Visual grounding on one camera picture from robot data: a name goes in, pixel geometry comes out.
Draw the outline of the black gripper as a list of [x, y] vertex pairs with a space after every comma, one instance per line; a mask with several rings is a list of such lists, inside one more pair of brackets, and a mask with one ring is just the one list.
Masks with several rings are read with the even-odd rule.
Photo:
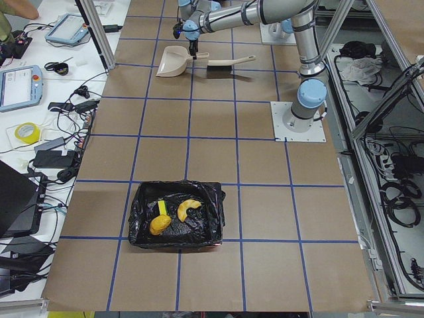
[[198, 39], [189, 40], [189, 54], [196, 57], [198, 53]]

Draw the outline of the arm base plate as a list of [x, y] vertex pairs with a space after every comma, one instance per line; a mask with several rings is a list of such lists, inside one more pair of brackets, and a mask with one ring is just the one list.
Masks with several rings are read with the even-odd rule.
[[260, 34], [264, 45], [296, 45], [291, 19], [269, 25], [260, 23]]
[[271, 101], [274, 139], [277, 142], [326, 142], [323, 124], [316, 111], [312, 119], [298, 119], [292, 114], [291, 101]]

